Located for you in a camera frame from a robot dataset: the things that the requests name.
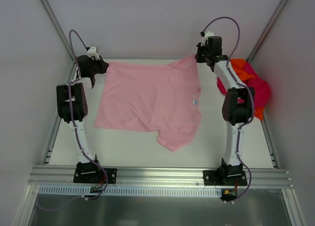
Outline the pink t-shirt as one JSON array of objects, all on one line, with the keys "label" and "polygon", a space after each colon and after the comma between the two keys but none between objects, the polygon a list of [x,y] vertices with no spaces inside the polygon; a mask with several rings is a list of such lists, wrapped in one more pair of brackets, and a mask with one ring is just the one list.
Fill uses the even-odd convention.
[{"label": "pink t-shirt", "polygon": [[110,62],[94,126],[157,131],[158,143],[176,151],[198,131],[200,94],[193,55],[166,65]]}]

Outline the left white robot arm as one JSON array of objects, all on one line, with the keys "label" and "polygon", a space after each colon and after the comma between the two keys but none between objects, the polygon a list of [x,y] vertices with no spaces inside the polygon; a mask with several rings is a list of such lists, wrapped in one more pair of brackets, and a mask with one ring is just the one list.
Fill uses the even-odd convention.
[{"label": "left white robot arm", "polygon": [[83,175],[90,183],[101,178],[95,151],[90,146],[87,131],[88,103],[85,91],[95,85],[95,76],[105,74],[109,64],[100,55],[77,57],[76,77],[65,85],[58,85],[57,111],[69,126],[78,152],[76,175]]}]

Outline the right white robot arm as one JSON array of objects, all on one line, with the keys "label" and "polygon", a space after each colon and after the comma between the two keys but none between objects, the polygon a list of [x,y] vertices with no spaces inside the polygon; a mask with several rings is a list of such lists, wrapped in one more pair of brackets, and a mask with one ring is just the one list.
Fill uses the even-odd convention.
[{"label": "right white robot arm", "polygon": [[243,172],[241,142],[245,125],[254,118],[254,89],[241,81],[228,56],[222,54],[222,38],[211,31],[202,32],[201,36],[202,41],[197,44],[196,62],[206,63],[226,90],[222,116],[227,125],[227,138],[218,179],[223,185],[230,185]]}]

